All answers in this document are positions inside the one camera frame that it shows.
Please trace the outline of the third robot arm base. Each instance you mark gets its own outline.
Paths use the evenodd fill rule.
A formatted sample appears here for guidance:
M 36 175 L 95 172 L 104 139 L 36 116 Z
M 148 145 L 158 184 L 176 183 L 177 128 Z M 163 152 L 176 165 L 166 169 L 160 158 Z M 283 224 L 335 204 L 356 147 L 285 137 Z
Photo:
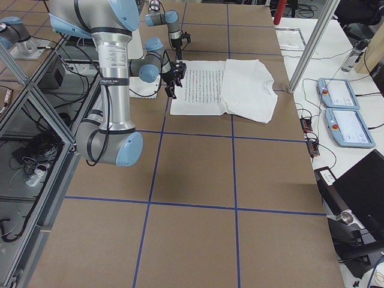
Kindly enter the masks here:
M 14 59 L 38 59 L 50 40 L 32 38 L 23 22 L 16 16 L 1 19 L 1 44 Z

